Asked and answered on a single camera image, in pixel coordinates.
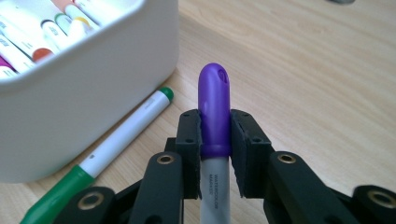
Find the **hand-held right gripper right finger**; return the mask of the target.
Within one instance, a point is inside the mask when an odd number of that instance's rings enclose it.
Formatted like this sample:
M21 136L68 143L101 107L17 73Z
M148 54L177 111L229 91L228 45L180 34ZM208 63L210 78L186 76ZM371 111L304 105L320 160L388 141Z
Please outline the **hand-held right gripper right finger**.
M232 165L240 195L266 196L267 166L274 152L272 143L258 122L247 112L231 110Z

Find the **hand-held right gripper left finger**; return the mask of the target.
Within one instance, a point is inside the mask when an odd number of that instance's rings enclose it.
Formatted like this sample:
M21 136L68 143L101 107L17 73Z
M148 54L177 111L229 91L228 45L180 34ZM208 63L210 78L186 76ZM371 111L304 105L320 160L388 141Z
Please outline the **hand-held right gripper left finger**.
M197 109L179 117L176 151L182 158L184 198L198 199L200 191L201 118Z

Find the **purple capped marker pen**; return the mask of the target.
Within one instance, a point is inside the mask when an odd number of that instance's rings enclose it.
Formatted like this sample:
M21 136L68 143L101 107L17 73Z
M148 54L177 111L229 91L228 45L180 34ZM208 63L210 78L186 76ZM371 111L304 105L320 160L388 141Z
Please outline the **purple capped marker pen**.
M198 82L201 117L201 224L230 224L230 81L218 63L209 63Z

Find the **dark green capped marker pen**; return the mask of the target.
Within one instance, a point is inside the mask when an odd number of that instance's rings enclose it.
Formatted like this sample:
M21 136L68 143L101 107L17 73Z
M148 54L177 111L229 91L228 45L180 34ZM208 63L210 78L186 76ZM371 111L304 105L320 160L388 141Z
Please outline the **dark green capped marker pen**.
M139 106L80 164L75 165L26 213L20 224L51 224L69 200L89 187L107 166L168 107L174 99L168 87L160 88Z

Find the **white plastic box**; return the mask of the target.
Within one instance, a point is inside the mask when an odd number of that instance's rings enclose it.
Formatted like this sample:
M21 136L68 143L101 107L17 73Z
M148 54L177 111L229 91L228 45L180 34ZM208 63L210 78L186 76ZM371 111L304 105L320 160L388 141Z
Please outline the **white plastic box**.
M0 183L57 172L175 70L177 0L104 2L116 20L0 80Z

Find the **yellow capped marker pen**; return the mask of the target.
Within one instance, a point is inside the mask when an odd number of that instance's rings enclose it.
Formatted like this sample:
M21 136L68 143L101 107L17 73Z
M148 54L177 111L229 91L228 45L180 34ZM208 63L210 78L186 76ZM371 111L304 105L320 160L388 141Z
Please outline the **yellow capped marker pen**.
M68 35L70 37L83 37L91 31L92 28L87 20L82 17L76 17L70 23Z

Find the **brown capped marker pen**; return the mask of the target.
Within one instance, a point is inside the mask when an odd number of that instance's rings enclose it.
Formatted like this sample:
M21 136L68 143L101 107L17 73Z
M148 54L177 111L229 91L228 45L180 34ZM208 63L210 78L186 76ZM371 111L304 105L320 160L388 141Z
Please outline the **brown capped marker pen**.
M0 33L35 63L53 54L46 44L28 35L2 15L0 15Z

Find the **black capped marker pen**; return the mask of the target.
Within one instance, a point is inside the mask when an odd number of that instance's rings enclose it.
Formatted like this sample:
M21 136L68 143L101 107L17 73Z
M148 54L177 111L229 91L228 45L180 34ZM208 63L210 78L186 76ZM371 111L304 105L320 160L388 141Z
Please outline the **black capped marker pen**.
M46 37L48 37L57 47L61 47L64 43L64 32L51 20L44 20L40 24Z

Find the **magenta capped marker pen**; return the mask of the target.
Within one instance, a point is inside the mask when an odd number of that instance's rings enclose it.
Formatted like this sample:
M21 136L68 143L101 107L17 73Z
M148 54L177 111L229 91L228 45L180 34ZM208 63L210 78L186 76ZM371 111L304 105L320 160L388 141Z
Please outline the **magenta capped marker pen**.
M5 66L5 67L10 68L12 71L15 71L15 69L6 60L4 60L1 56L0 56L0 66Z

